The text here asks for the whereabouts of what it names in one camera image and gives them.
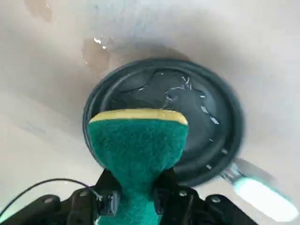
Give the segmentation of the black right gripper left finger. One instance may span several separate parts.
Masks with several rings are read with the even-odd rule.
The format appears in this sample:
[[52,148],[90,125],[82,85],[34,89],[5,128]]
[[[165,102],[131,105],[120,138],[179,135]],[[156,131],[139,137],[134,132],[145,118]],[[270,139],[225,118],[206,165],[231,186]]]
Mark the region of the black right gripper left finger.
[[121,186],[113,174],[104,170],[94,186],[70,179],[81,189],[62,201],[56,195],[44,195],[17,212],[7,215],[9,208],[35,184],[14,198],[0,213],[2,225],[94,225],[100,217],[114,217],[121,197]]

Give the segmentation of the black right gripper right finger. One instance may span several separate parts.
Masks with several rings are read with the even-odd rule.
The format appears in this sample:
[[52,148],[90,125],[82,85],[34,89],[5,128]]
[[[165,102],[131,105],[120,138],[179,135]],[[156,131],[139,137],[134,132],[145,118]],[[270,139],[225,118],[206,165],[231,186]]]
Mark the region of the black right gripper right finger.
[[255,225],[245,212],[223,195],[204,200],[196,190],[179,185],[174,170],[163,171],[154,183],[154,206],[161,225]]

